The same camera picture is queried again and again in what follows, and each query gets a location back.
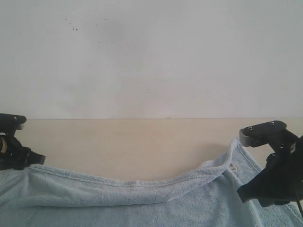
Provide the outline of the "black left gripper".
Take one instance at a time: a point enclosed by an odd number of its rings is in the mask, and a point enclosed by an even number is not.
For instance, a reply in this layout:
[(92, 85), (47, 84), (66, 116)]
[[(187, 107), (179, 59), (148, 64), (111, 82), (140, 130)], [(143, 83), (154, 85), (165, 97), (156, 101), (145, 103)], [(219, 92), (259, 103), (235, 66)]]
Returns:
[(34, 164), (43, 165), (44, 162), (44, 155), (23, 147), (15, 137), (0, 137), (0, 170), (23, 170)]

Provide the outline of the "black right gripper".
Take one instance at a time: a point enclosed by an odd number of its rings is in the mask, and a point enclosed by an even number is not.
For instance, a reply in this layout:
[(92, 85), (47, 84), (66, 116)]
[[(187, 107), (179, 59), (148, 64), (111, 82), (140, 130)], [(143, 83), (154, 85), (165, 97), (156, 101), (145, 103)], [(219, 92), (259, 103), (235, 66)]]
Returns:
[(237, 193), (243, 203), (257, 199), (262, 207), (285, 205), (303, 200), (303, 154), (283, 156), (273, 153), (266, 167)]

